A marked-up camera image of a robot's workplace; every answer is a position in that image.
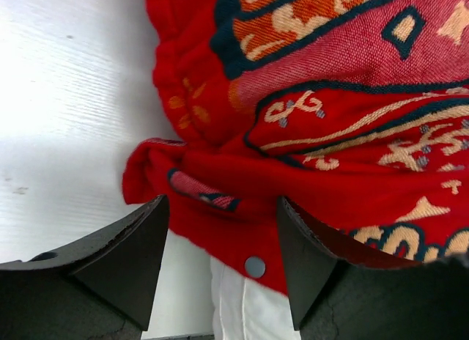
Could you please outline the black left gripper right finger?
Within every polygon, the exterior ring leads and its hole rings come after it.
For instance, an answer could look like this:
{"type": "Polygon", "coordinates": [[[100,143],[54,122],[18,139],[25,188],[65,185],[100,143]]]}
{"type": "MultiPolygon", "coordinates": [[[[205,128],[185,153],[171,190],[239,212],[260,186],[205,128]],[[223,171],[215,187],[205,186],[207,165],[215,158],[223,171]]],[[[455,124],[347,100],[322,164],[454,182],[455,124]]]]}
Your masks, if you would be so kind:
{"type": "Polygon", "coordinates": [[[418,263],[326,226],[289,199],[278,237],[302,339],[466,339],[468,254],[418,263]]]}

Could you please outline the red patterned pillowcase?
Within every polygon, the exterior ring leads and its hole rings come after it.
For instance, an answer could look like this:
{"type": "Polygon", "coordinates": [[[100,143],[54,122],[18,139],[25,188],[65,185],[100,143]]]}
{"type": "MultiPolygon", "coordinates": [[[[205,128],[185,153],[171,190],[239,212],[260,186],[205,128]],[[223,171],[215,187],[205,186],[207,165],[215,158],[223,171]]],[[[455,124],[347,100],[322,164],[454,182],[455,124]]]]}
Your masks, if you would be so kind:
{"type": "Polygon", "coordinates": [[[380,267],[468,251],[468,0],[145,0],[153,82],[177,141],[151,138],[128,204],[286,292],[283,196],[382,251],[380,267]]]}

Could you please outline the white pillow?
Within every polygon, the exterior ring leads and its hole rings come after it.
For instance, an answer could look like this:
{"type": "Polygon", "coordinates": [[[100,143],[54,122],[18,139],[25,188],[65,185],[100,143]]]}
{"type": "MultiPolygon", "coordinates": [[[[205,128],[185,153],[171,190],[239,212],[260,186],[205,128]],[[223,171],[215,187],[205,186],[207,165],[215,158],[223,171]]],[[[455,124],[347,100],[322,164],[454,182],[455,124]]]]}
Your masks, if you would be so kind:
{"type": "Polygon", "coordinates": [[[217,340],[300,340],[288,298],[210,259],[217,340]]]}

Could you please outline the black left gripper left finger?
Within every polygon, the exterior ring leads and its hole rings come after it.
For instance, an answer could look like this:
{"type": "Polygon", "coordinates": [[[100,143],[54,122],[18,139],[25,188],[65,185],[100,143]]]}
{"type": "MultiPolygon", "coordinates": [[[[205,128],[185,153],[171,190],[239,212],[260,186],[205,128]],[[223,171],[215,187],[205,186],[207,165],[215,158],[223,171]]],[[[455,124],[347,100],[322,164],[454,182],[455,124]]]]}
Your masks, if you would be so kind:
{"type": "Polygon", "coordinates": [[[168,229],[159,196],[79,240],[1,264],[1,338],[140,339],[168,229]]]}

